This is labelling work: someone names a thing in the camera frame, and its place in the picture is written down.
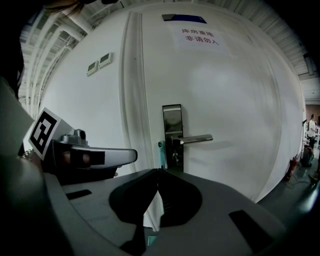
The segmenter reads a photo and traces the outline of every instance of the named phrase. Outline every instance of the white door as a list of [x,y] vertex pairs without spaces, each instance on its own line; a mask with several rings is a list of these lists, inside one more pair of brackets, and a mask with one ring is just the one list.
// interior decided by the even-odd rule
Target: white door
[[[181,104],[184,136],[213,136],[184,146],[184,172],[229,185],[254,201],[270,176],[281,136],[279,96],[266,56],[240,22],[219,11],[166,6],[142,12],[154,163],[157,144],[165,140],[162,106]],[[172,13],[201,16],[207,24],[163,21],[162,14]]]

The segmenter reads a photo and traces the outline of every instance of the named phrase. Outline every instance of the black panel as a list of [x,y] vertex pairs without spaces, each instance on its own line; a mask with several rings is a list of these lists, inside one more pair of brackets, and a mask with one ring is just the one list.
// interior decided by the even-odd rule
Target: black panel
[[273,242],[273,239],[243,210],[231,212],[229,216],[254,253],[260,252]]

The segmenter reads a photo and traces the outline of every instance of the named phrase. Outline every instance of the white wall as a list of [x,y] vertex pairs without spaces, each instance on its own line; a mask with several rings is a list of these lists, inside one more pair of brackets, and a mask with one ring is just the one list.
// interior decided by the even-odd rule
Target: white wall
[[[123,72],[120,70],[120,67],[122,67],[120,63],[122,61],[120,60],[122,35],[129,11],[141,11],[143,15],[143,10],[147,10],[149,6],[132,6],[109,16],[103,24],[66,56],[53,75],[42,99],[41,109],[47,107],[74,128],[85,130],[90,146],[110,148],[125,148],[128,146],[128,134],[125,134],[122,120],[124,113],[121,109],[123,108],[120,107],[121,101],[127,99],[119,99],[119,87],[123,86],[120,81],[121,72]],[[194,5],[187,3],[156,4],[159,13],[161,11],[169,13],[170,10],[174,10],[173,7],[175,10],[180,10],[180,7],[183,7],[190,13],[195,8]],[[204,7],[204,10],[208,13],[209,8],[218,10],[229,16],[231,20],[242,23],[246,31],[255,40],[257,49],[262,50],[272,73],[269,79],[273,80],[276,85],[277,98],[280,102],[280,110],[277,115],[280,116],[280,122],[275,123],[274,127],[278,129],[280,139],[272,149],[275,157],[270,158],[273,160],[268,163],[267,173],[264,173],[263,178],[259,180],[263,189],[255,200],[258,201],[281,180],[287,170],[289,160],[299,152],[304,108],[303,96],[293,67],[271,38],[250,21],[237,14],[215,8],[212,5]],[[107,52],[114,52],[112,64],[87,77],[88,65]],[[132,144],[131,146],[136,148],[139,145]],[[252,159],[248,158],[247,161],[250,164]],[[259,162],[256,159],[254,161],[258,169]],[[123,175],[130,171],[128,166],[123,166],[118,172]],[[242,175],[245,179],[246,172],[244,171]]]
[[[107,17],[61,62],[47,85],[41,101],[75,129],[85,130],[88,144],[101,148],[125,148],[119,103],[121,42],[127,11]],[[87,76],[88,66],[112,52],[112,63]],[[117,170],[131,172],[125,165]]]

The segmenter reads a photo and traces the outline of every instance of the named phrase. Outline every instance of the door lock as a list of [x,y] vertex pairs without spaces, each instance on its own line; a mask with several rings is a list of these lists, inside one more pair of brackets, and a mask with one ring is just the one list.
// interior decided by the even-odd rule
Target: door lock
[[184,171],[184,145],[212,141],[211,134],[184,137],[181,105],[162,106],[167,168]]

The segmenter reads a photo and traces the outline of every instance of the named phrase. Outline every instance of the door lever handle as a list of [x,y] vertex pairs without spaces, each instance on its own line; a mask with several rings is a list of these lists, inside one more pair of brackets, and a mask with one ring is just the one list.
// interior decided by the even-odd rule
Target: door lever handle
[[198,135],[198,136],[191,136],[191,137],[184,137],[184,138],[173,136],[171,139],[172,139],[173,146],[180,146],[180,145],[189,144],[189,143],[208,142],[208,141],[212,141],[214,138],[212,137],[211,134],[205,134],[205,135]]

